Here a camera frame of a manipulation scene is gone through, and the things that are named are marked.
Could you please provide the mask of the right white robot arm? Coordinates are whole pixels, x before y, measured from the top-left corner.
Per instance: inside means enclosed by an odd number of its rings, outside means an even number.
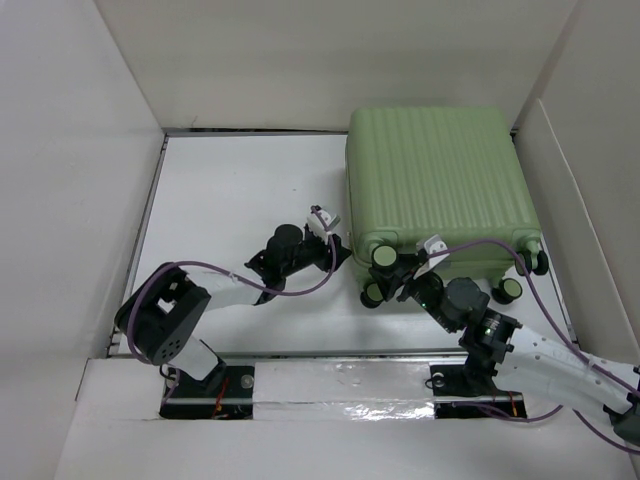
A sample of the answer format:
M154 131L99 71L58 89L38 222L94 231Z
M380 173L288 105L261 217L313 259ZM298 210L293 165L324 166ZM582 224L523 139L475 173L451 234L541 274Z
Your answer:
M489 388L544 397L609 423L627 443L639 443L639 369L549 339L489 306L468 277L445 282L425 253L374 249L369 269L373 301L414 300L445 331L459 333L467 360L462 381L474 393Z

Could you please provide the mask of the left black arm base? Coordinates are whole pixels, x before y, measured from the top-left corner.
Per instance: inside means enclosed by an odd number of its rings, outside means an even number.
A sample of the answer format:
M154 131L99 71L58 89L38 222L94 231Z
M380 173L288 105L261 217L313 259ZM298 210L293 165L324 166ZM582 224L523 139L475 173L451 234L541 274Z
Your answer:
M253 365L219 365L202 381L175 368L159 368L164 391L159 415L169 420L249 420L253 418Z

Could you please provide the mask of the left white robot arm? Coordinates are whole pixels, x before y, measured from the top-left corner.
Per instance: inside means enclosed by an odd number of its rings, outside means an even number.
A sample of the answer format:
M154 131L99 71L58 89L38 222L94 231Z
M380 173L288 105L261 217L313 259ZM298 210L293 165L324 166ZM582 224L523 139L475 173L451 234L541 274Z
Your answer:
M201 396L222 387L226 363L193 336L208 311L237 305L259 306L285 290L289 276L310 266L330 275L351 256L339 235L317 235L309 225L278 226L266 247L244 264L243 278L202 263L190 274L186 263L166 262L119 308L114 326L143 362L175 372L174 384L187 383Z

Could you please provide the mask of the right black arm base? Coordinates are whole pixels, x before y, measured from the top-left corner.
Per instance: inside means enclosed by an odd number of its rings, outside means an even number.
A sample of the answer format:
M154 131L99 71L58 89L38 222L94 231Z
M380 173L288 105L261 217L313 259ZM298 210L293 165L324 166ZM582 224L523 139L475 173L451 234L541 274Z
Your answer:
M432 394L436 419L526 420L528 413L519 393L473 383L466 376L464 356L435 357L428 361L424 386Z

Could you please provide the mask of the green hard-shell suitcase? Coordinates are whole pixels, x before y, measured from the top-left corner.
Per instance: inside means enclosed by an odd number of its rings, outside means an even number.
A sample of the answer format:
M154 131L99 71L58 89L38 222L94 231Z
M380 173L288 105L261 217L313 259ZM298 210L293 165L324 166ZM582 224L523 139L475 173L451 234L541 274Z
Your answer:
M495 106L359 108L345 171L350 248L368 308L390 296L370 272L374 262L412 255L433 236L460 249L437 266L442 279L485 279L502 303L517 297L510 268L549 271L510 129Z

